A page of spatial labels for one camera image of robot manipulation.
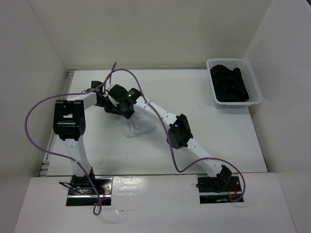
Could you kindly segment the white skirt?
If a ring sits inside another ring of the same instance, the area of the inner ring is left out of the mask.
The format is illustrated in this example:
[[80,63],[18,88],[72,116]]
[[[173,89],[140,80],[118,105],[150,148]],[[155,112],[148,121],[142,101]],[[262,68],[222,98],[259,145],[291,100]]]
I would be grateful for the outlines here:
[[156,129],[156,122],[150,119],[145,110],[138,108],[129,119],[119,117],[123,134],[127,138],[137,137]]

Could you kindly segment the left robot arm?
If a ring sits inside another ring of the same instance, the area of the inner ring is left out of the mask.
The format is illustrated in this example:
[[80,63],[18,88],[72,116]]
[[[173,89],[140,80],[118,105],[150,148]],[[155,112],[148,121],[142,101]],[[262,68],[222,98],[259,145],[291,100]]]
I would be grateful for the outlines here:
[[79,194],[95,193],[98,188],[83,140],[86,131],[85,110],[91,106],[102,107],[107,113],[119,115],[108,96],[103,94],[100,81],[92,81],[91,88],[84,94],[57,100],[54,108],[53,131],[63,141],[73,170],[68,188]]

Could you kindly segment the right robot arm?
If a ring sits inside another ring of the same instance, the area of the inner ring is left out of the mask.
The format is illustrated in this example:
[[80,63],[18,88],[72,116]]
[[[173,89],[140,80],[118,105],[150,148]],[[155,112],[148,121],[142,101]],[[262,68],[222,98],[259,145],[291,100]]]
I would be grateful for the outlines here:
[[215,167],[208,164],[212,158],[194,139],[188,119],[184,114],[176,115],[156,104],[152,105],[141,91],[135,88],[126,90],[118,84],[108,90],[107,97],[112,102],[112,109],[126,119],[132,119],[138,115],[163,126],[170,150],[183,150],[194,157],[195,161],[185,169],[201,163],[201,167],[211,178],[199,187],[206,188],[208,192],[220,193],[230,185],[232,172],[225,165],[222,165],[220,172],[217,172]]

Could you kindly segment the black skirt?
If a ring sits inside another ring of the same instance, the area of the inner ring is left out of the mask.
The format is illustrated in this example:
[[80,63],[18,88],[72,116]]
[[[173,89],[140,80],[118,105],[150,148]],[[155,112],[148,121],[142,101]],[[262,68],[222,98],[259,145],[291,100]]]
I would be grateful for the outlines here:
[[210,73],[219,102],[246,102],[249,100],[239,68],[230,70],[223,65],[216,65],[210,70]]

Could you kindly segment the white plastic basket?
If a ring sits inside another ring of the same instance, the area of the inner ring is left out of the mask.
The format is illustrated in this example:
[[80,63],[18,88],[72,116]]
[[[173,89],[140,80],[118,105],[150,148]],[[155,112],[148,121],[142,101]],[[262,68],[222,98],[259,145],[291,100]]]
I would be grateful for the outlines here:
[[[211,91],[213,94],[214,102],[217,108],[248,108],[255,104],[260,104],[262,101],[262,93],[257,82],[256,76],[250,64],[239,58],[214,58],[206,61],[207,75],[210,81]],[[226,68],[233,70],[239,68],[242,75],[242,80],[245,89],[249,95],[249,99],[245,102],[220,102],[216,97],[212,76],[210,70],[216,65],[223,65]]]

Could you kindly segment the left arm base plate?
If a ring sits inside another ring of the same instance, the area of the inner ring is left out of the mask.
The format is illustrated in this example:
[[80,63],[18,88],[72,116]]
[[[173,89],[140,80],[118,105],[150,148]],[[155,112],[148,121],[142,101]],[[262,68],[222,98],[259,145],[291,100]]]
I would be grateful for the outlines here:
[[[110,206],[113,178],[96,176],[93,183],[102,200],[102,205]],[[63,183],[63,186],[68,188],[66,206],[94,206],[98,202],[96,192],[86,177],[81,180],[72,177],[71,181]]]

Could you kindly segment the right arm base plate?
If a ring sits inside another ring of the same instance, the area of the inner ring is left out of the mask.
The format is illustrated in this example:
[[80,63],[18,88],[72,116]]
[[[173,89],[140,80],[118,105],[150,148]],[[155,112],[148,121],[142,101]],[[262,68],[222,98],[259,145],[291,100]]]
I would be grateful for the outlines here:
[[199,192],[200,204],[228,203],[230,199],[237,199],[242,193],[242,187],[238,176],[230,178],[224,188],[213,186],[212,177],[198,176],[196,188]]

